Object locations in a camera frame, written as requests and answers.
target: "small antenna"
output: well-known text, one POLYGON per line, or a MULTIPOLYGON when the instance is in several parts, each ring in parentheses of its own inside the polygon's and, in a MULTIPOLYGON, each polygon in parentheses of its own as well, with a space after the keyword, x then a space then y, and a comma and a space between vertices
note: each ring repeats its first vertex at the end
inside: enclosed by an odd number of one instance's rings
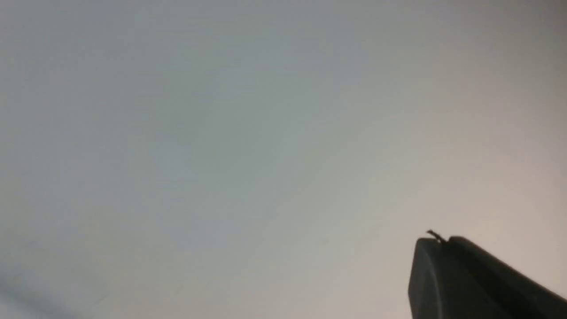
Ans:
POLYGON ((431 236, 433 236, 438 242, 445 244, 447 241, 445 240, 445 238, 441 237, 441 235, 439 235, 438 233, 434 232, 433 230, 429 229, 427 231, 428 234, 430 234, 431 236))

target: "black object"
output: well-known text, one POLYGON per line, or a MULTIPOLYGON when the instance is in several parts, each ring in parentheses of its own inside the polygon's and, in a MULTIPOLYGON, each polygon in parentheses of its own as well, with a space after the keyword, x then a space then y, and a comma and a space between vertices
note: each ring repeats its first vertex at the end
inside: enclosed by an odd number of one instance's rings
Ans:
POLYGON ((567 319, 567 301, 464 237, 416 242, 413 319, 567 319))

